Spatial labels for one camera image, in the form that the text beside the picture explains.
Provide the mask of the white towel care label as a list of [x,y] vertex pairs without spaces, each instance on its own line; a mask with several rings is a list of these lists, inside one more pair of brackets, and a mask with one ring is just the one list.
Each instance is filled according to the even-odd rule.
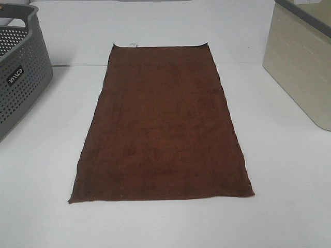
[[129,44],[129,47],[130,48],[136,48],[136,47],[138,47],[139,45],[138,44],[136,44],[136,43],[130,43]]

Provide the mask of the grey perforated plastic basket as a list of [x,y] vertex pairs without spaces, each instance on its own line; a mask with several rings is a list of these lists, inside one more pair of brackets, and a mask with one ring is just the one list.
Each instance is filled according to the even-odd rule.
[[50,83],[53,69],[30,5],[1,4],[1,17],[24,26],[1,26],[1,138],[23,118]]

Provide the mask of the brown towel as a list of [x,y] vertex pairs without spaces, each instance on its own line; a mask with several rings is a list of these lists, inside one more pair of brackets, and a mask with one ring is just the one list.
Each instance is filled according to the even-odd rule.
[[209,45],[114,45],[69,202],[253,195]]

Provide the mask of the beige plastic storage box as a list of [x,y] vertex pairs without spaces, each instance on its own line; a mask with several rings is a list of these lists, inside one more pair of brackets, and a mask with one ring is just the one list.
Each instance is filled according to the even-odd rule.
[[275,1],[263,67],[330,130],[330,1]]

